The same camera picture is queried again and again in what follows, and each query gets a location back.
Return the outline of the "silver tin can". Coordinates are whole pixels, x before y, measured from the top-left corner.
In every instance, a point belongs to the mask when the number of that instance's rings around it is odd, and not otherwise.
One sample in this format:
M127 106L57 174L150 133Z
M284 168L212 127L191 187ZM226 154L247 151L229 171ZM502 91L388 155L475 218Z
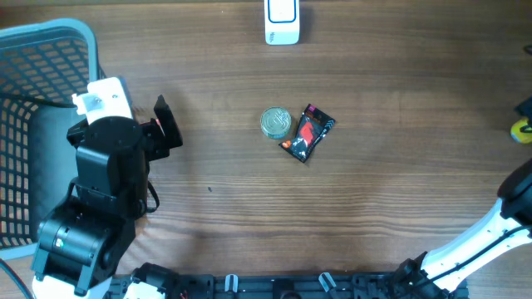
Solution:
M260 117L262 132L271 139L282 139L290 131L292 116L283 107L272 106L266 109Z

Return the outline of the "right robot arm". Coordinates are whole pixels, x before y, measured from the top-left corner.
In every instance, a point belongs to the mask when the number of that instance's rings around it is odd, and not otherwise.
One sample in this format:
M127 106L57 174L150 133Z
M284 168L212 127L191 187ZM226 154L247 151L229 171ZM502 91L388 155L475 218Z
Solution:
M390 298L467 298L466 278L498 256L531 243L531 162L501 184L477 223L446 245L406 260L390 278Z

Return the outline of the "yellow capped bottle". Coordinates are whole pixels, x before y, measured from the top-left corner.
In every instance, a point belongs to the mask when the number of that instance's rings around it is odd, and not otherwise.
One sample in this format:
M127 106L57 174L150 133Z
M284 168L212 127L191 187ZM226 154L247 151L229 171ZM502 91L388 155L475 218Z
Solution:
M532 143L532 131L531 131L531 120L528 118L522 118L521 120L516 121L510 129L510 135L514 141L520 144L531 144Z

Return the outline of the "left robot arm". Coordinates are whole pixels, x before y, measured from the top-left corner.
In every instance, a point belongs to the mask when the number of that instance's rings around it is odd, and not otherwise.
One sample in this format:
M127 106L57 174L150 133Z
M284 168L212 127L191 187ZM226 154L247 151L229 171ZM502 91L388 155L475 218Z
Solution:
M135 222L152 213L158 197L148 180L150 162L169 156L183 140L163 96L155 117L139 123L113 110L67 131L76 150L77 176L38 229L33 256L36 298L103 298Z

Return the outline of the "black red snack packet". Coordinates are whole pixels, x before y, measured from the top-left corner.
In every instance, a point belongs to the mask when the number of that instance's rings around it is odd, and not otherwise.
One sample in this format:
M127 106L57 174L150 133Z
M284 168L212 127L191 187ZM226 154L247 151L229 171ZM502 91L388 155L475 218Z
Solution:
M315 146L328 134L335 123L334 118L315 105L308 104L301 115L295 137L281 142L279 146L295 159L305 163Z

